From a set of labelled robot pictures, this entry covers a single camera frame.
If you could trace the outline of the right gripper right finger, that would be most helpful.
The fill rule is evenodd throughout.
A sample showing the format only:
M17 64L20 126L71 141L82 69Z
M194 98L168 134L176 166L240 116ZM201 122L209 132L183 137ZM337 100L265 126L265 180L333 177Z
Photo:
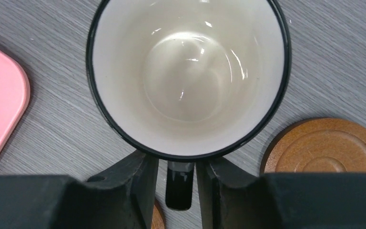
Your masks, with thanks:
M366 229L366 173L256 177L223 157L196 169L205 229Z

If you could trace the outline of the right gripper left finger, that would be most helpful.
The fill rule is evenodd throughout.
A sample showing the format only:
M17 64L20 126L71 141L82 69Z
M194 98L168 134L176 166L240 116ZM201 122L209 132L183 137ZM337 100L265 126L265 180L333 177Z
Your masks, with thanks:
M135 151L86 181L0 176L0 229L148 229L158 164Z

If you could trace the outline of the brown coaster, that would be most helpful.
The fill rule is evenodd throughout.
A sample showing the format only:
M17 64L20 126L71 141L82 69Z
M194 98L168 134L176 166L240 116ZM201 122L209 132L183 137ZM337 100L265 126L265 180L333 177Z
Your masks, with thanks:
M157 199L154 202L151 229L166 229L165 215Z
M283 129L267 147L260 174L366 173L366 128L341 118L310 118Z

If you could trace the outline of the grey cup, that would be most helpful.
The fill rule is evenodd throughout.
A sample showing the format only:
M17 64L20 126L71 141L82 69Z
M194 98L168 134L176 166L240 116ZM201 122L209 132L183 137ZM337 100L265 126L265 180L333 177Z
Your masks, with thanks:
M237 150L274 116L291 60L276 0L103 0L86 46L101 114L167 160L165 203L183 211L195 162Z

